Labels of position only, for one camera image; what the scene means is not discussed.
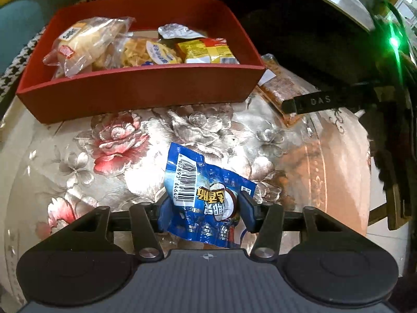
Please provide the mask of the blue snack packet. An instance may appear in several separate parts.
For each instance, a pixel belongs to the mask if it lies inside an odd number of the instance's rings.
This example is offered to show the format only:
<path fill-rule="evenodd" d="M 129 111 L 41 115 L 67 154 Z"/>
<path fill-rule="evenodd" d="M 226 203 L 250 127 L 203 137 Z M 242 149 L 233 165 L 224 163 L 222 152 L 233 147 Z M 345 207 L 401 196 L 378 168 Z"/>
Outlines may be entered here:
<path fill-rule="evenodd" d="M 173 203 L 168 232 L 181 239 L 221 248 L 238 248 L 238 195 L 254 194 L 256 184 L 205 162 L 204 156 L 171 143 L 164 187 Z"/>

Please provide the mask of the brown jerky snack packet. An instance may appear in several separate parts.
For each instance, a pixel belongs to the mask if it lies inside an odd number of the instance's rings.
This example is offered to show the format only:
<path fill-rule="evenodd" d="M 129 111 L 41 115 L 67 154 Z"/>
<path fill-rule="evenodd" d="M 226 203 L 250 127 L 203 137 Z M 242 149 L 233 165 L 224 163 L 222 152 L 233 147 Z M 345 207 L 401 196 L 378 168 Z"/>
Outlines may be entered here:
<path fill-rule="evenodd" d="M 276 60 L 274 55 L 266 54 L 261 57 L 266 70 L 259 80 L 257 90 L 261 96 L 277 112 L 280 122 L 287 128 L 303 122 L 306 127 L 314 128 L 314 122 L 310 115 L 285 114 L 283 102 L 296 96 L 306 95 L 315 89 L 303 86 L 304 81 L 297 76 L 292 76 Z"/>

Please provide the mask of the wooden chair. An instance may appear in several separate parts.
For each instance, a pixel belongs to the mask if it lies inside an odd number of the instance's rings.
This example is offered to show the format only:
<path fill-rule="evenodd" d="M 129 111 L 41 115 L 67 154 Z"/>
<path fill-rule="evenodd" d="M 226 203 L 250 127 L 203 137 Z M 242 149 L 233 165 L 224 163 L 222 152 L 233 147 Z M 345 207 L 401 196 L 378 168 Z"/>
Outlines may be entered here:
<path fill-rule="evenodd" d="M 411 205 L 401 198 L 395 173 L 389 170 L 379 171 L 378 178 L 383 183 L 385 202 L 369 212 L 368 226 L 387 219 L 389 230 L 398 230 L 411 220 Z"/>

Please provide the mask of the red cardboard box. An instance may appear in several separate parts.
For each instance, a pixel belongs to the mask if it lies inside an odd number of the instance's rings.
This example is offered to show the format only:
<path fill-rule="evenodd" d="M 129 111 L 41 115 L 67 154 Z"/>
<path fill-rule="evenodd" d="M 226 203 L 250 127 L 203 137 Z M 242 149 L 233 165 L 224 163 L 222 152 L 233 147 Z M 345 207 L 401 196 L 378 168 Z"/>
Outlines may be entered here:
<path fill-rule="evenodd" d="M 153 31 L 180 23 L 224 38 L 236 64 L 172 64 L 111 69 L 55 79 L 43 57 L 75 22 L 94 16 L 131 16 L 134 28 Z M 139 108 L 240 102 L 264 73 L 258 51 L 232 11 L 218 0 L 98 0 L 60 9 L 36 45 L 17 96 L 43 124 Z"/>

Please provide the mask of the yellow red snack packet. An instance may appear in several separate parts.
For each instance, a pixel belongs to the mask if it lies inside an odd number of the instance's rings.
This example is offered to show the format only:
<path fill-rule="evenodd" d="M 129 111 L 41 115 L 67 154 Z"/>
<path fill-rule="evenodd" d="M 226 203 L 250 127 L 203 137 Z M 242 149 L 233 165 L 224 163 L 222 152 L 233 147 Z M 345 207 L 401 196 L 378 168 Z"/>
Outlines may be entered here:
<path fill-rule="evenodd" d="M 224 38 L 199 38 L 175 46 L 186 64 L 239 64 Z"/>

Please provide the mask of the waffle snack clear packet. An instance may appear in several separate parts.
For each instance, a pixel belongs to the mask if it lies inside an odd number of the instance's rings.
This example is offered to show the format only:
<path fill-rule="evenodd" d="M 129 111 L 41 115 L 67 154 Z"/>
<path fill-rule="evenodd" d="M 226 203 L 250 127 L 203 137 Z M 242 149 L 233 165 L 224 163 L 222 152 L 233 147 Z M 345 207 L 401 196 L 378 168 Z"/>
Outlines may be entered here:
<path fill-rule="evenodd" d="M 154 38 L 119 35 L 92 63 L 92 70 L 181 64 L 175 50 Z"/>

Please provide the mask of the silver foil snack packet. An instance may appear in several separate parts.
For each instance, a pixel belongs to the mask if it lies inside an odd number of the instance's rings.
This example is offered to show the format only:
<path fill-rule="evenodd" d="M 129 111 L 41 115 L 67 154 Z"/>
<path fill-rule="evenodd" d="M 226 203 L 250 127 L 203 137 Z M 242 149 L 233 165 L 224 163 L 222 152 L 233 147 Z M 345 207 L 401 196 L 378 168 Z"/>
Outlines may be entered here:
<path fill-rule="evenodd" d="M 168 23 L 164 26 L 160 26 L 158 28 L 158 34 L 164 40 L 194 40 L 199 38 L 207 38 L 204 33 L 194 31 L 193 29 L 178 23 Z"/>

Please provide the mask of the clear-wrapped bread bun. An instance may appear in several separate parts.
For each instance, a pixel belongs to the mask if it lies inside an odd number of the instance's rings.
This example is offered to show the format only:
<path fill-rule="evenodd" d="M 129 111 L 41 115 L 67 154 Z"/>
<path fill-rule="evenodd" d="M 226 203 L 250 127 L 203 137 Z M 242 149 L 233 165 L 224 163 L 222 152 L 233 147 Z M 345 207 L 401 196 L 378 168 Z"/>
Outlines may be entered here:
<path fill-rule="evenodd" d="M 71 78 L 89 68 L 104 55 L 117 36 L 127 33 L 132 17 L 92 17 L 77 21 L 54 41 L 42 62 L 57 67 L 59 76 Z"/>

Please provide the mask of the teal houndstooth cushion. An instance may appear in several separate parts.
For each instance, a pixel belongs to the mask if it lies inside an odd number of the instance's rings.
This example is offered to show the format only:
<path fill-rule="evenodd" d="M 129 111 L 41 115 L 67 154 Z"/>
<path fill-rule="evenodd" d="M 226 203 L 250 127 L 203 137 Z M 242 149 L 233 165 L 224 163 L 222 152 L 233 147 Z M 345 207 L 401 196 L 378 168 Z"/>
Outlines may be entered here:
<path fill-rule="evenodd" d="M 1 99 L 11 94 L 56 10 L 49 0 L 15 0 L 1 7 Z"/>

